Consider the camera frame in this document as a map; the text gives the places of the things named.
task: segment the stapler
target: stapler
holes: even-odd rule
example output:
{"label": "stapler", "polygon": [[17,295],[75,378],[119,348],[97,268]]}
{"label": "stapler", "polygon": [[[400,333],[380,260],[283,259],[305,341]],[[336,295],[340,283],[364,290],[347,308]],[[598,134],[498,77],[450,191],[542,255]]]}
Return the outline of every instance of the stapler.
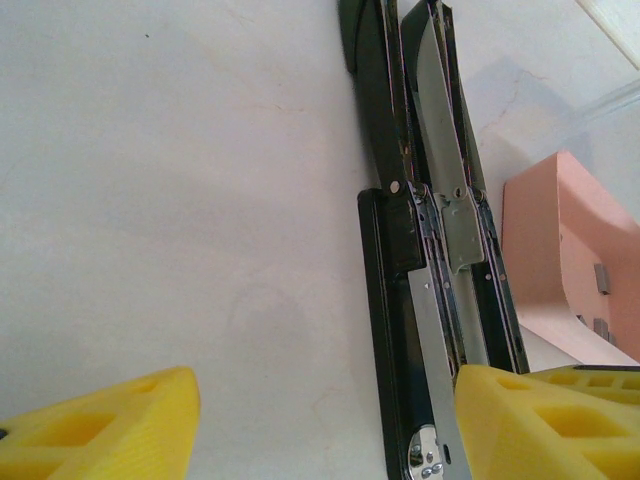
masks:
{"label": "stapler", "polygon": [[380,188],[358,209],[391,480],[471,478],[465,364],[529,371],[458,73],[452,11],[342,0],[347,68]]}

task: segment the pink plastic object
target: pink plastic object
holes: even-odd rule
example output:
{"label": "pink plastic object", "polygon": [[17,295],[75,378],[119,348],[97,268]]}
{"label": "pink plastic object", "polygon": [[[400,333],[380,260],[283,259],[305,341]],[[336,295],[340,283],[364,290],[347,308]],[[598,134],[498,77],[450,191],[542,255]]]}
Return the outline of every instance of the pink plastic object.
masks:
{"label": "pink plastic object", "polygon": [[[569,152],[510,179],[503,215],[520,323],[580,362],[637,365],[640,227],[633,218]],[[609,295],[598,290],[598,263],[608,271]],[[595,318],[608,323],[619,350],[591,330]]]}

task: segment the pink container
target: pink container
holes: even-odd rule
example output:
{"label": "pink container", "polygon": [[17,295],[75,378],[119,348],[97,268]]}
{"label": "pink container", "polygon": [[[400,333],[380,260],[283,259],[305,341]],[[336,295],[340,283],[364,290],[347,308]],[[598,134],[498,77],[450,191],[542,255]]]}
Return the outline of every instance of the pink container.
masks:
{"label": "pink container", "polygon": [[[580,362],[637,364],[640,227],[569,152],[506,183],[502,243],[522,325]],[[595,264],[610,294],[600,293]],[[619,350],[594,333],[594,319]]]}

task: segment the white table surface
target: white table surface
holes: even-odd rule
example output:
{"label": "white table surface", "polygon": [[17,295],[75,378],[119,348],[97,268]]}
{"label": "white table surface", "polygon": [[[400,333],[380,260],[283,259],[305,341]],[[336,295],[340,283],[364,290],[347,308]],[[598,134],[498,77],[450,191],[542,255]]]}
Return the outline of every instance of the white table surface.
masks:
{"label": "white table surface", "polygon": [[[451,3],[496,217],[568,147],[640,218],[635,68],[571,0]],[[335,2],[5,2],[0,32],[0,416],[184,364],[189,478],[385,478]]]}

